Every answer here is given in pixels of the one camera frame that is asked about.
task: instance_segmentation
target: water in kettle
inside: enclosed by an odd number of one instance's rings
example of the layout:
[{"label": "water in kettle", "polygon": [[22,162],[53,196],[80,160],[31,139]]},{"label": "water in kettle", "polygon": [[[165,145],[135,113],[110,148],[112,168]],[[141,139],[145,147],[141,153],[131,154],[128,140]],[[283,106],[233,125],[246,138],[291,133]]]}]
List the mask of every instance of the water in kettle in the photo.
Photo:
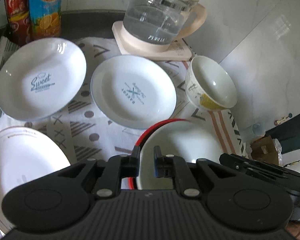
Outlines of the water in kettle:
[{"label": "water in kettle", "polygon": [[180,14],[168,15],[157,8],[140,5],[126,11],[123,25],[130,34],[142,41],[165,45],[178,35],[183,24],[180,17]]}]

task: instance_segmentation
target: patterned tablecloth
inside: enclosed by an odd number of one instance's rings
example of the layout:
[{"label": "patterned tablecloth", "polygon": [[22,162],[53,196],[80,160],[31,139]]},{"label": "patterned tablecloth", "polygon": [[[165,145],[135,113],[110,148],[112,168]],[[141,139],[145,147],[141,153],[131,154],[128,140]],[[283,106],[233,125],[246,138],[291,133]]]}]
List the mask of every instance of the patterned tablecloth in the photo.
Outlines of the patterned tablecloth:
[{"label": "patterned tablecloth", "polygon": [[[144,132],[122,127],[109,120],[93,103],[90,79],[95,68],[105,59],[120,55],[114,39],[83,38],[76,44],[84,52],[87,73],[82,87],[73,100],[59,112],[34,122],[16,121],[0,110],[0,131],[11,126],[34,128],[49,136],[64,152],[70,163],[85,158],[108,160],[117,154],[130,154],[135,142]],[[18,46],[2,37],[0,69]],[[235,120],[230,110],[201,111],[187,99],[184,89],[189,62],[157,62],[172,79],[177,92],[177,105],[172,118],[186,118],[209,130],[226,153],[247,156]]]}]

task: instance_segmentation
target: glass kettle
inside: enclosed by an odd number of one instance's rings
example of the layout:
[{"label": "glass kettle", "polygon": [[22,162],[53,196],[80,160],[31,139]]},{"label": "glass kettle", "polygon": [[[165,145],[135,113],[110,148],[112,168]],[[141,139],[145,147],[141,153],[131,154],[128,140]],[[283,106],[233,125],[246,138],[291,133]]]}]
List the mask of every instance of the glass kettle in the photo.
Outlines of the glass kettle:
[{"label": "glass kettle", "polygon": [[[128,33],[154,45],[169,45],[195,32],[206,20],[207,10],[199,0],[130,0],[123,19]],[[191,12],[195,20],[183,27]]]}]

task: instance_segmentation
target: black mechanical part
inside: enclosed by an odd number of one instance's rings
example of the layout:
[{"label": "black mechanical part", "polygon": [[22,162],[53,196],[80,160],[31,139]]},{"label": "black mechanical part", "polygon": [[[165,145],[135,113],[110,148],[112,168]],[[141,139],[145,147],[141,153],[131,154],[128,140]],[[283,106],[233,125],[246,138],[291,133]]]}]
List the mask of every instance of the black mechanical part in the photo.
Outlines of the black mechanical part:
[{"label": "black mechanical part", "polygon": [[219,161],[224,166],[286,191],[294,206],[290,220],[300,222],[300,173],[270,163],[248,160],[234,154],[222,154]]},{"label": "black mechanical part", "polygon": [[[138,175],[139,151],[106,165],[85,160],[13,189],[2,207],[16,228],[4,240],[293,239],[284,230],[292,212],[285,191],[208,160],[186,163],[156,148],[157,175],[176,188],[121,190],[121,178]],[[266,217],[274,221],[262,225]]]}]

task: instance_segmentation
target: white ceramic plate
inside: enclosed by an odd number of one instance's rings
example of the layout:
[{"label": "white ceramic plate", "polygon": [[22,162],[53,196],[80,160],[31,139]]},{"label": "white ceramic plate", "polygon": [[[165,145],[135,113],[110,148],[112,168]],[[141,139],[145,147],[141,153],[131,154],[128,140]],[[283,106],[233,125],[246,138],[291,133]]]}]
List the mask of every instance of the white ceramic plate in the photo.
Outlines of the white ceramic plate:
[{"label": "white ceramic plate", "polygon": [[168,119],[177,101],[165,71],[146,58],[131,55],[102,62],[92,75],[91,94],[108,118],[134,129],[147,129]]},{"label": "white ceramic plate", "polygon": [[136,178],[138,189],[172,189],[172,179],[154,176],[154,146],[162,155],[173,154],[186,162],[199,158],[219,163],[222,148],[218,140],[199,125],[189,121],[175,121],[160,127],[145,142],[140,152],[140,170]]},{"label": "white ceramic plate", "polygon": [[11,189],[69,166],[61,149],[47,136],[25,127],[0,132],[0,230],[13,225],[1,210],[2,199]]},{"label": "white ceramic plate", "polygon": [[22,121],[54,114],[79,91],[86,68],[84,54],[71,41],[33,41],[18,49],[0,71],[0,108]]}]

